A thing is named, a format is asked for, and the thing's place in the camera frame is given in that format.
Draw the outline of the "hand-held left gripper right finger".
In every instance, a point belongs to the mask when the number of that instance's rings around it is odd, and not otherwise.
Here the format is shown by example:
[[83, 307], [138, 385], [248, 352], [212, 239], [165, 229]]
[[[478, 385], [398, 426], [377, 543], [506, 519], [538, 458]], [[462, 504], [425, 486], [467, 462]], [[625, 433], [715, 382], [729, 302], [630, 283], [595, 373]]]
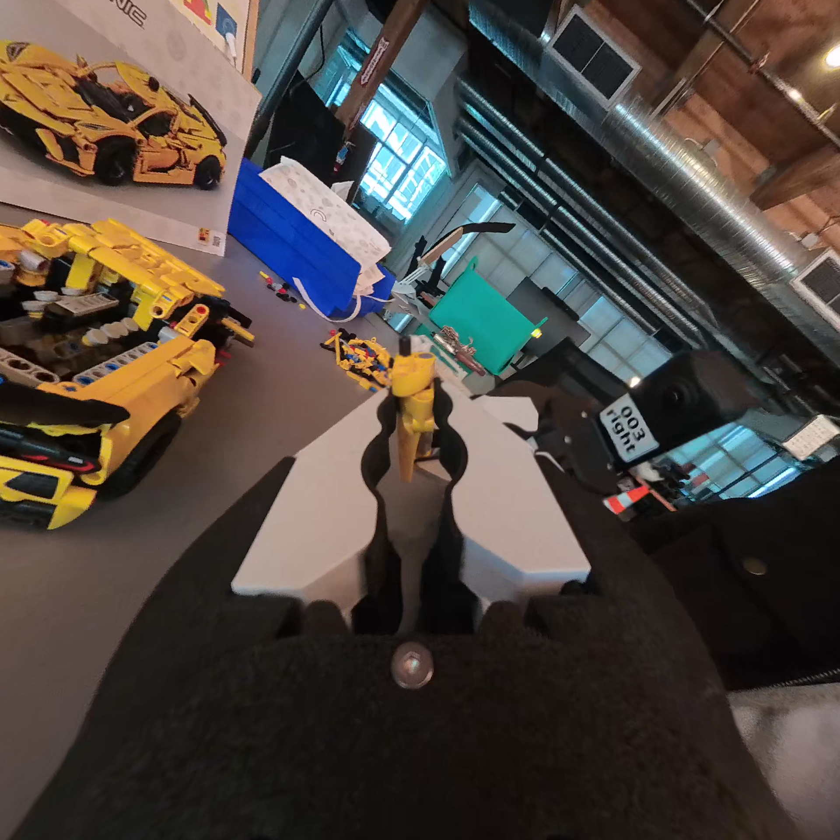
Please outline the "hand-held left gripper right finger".
[[444, 491], [434, 583], [484, 601], [528, 601], [584, 583], [591, 565], [535, 455], [470, 455], [469, 398], [435, 383]]

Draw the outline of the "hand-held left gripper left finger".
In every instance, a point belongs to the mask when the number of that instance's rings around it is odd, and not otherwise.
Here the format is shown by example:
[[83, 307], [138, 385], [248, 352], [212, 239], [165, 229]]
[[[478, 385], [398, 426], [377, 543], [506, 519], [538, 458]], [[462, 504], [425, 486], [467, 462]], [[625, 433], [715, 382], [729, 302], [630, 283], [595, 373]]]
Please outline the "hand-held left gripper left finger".
[[232, 580], [235, 594], [401, 600], [379, 490], [395, 425], [393, 396], [379, 392], [298, 452]]

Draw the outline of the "small yellow brick assembly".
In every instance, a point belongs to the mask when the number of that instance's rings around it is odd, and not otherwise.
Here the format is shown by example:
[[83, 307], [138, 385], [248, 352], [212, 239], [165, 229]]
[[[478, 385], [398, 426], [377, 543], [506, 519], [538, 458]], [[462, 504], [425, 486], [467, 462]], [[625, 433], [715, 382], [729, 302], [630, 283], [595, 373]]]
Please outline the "small yellow brick assembly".
[[399, 339], [391, 373], [391, 391], [397, 404], [397, 454], [401, 480], [413, 480], [418, 458], [432, 451], [435, 431], [434, 396], [437, 357], [413, 349], [412, 338]]

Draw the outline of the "grey desk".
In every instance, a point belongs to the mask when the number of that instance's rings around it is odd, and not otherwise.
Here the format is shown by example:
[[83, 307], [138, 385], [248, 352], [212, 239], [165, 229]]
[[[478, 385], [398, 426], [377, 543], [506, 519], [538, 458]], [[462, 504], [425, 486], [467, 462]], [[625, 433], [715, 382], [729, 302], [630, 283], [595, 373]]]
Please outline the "grey desk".
[[230, 591], [283, 456], [363, 401], [256, 268], [212, 269], [257, 347], [140, 487], [53, 532], [2, 524], [2, 838], [478, 836], [459, 705], [396, 686], [396, 641]]

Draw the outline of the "pile of loose bricks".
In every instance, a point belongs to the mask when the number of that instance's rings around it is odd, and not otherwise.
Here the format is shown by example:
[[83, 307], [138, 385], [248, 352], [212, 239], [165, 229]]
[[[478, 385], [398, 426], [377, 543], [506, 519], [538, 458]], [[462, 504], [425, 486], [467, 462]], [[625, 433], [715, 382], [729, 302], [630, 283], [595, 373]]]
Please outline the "pile of loose bricks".
[[393, 357], [376, 339], [362, 339], [345, 329], [332, 330], [319, 345], [331, 353], [336, 365], [370, 392], [391, 387]]

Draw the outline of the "white vent grille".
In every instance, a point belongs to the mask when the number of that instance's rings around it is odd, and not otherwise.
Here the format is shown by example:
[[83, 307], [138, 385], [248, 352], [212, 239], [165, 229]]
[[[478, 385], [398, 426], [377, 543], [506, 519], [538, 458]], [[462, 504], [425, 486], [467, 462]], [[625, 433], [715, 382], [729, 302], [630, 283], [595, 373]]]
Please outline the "white vent grille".
[[626, 98], [642, 70], [580, 5], [573, 5], [560, 21], [547, 52], [606, 110]]
[[828, 249], [790, 283], [791, 288], [823, 320], [839, 331], [839, 255]]

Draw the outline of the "scattered small bricks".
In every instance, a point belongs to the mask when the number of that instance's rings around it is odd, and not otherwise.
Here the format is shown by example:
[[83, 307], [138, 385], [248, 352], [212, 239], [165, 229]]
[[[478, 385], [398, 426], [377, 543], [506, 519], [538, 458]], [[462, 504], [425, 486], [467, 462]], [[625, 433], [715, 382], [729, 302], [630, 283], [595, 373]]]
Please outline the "scattered small bricks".
[[300, 310], [307, 309], [307, 306], [302, 301], [300, 301], [293, 293], [293, 289], [291, 288], [290, 284], [288, 284], [282, 279], [274, 278], [273, 276], [269, 275], [268, 273], [262, 270], [259, 272], [259, 277], [261, 278], [265, 289], [270, 291], [276, 298], [280, 299], [281, 301], [295, 305]]

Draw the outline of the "yellow toy brick car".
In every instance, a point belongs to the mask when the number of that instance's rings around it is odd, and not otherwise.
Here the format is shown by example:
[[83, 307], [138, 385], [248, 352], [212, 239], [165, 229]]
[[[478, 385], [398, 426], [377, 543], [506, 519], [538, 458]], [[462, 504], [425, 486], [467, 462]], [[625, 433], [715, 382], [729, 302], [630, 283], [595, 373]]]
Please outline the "yellow toy brick car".
[[2, 225], [2, 522], [55, 530], [158, 463], [230, 344], [226, 290], [114, 219]]

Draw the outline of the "white paper bag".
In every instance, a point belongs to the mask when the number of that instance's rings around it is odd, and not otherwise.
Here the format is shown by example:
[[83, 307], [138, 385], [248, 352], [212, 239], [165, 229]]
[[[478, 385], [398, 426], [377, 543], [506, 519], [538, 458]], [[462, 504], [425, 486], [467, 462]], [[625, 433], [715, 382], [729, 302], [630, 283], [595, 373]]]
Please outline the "white paper bag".
[[290, 224], [294, 255], [308, 262], [290, 282], [318, 315], [348, 322], [392, 302], [395, 281], [382, 267], [391, 245], [341, 193], [289, 157], [259, 179], [272, 190], [270, 209]]

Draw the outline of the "blue bag with paper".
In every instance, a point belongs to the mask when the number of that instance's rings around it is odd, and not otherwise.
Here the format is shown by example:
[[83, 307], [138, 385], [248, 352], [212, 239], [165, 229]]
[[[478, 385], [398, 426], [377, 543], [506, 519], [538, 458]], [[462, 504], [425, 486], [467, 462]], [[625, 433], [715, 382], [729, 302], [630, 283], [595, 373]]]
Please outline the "blue bag with paper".
[[239, 166], [228, 232], [285, 281], [320, 317], [336, 323], [380, 312], [396, 279], [385, 269], [372, 291], [357, 290], [359, 260], [281, 195], [256, 164]]

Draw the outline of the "person's fleece-lined black jacket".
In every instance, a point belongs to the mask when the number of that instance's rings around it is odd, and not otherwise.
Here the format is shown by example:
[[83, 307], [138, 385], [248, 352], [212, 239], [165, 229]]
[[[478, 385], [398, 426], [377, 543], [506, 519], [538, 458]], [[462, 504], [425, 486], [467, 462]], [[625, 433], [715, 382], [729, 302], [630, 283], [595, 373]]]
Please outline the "person's fleece-lined black jacket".
[[803, 838], [839, 838], [839, 668], [728, 693], [742, 740]]

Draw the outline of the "white instruction booklet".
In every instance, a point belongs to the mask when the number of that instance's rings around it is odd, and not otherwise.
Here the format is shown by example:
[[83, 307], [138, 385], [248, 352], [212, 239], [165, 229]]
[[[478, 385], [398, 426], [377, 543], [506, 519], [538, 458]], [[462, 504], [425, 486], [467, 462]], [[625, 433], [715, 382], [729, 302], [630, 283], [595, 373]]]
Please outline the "white instruction booklet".
[[222, 256], [257, 6], [2, 1], [2, 204]]

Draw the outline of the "silver ventilation duct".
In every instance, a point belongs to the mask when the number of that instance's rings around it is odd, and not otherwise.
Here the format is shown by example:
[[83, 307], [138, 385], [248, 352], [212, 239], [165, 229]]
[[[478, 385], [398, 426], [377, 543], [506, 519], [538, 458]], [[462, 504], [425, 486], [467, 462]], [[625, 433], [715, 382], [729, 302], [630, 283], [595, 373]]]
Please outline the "silver ventilation duct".
[[678, 343], [754, 366], [838, 368], [838, 331], [791, 282], [812, 258], [636, 104], [591, 125], [501, 76], [459, 78], [463, 141], [591, 277]]

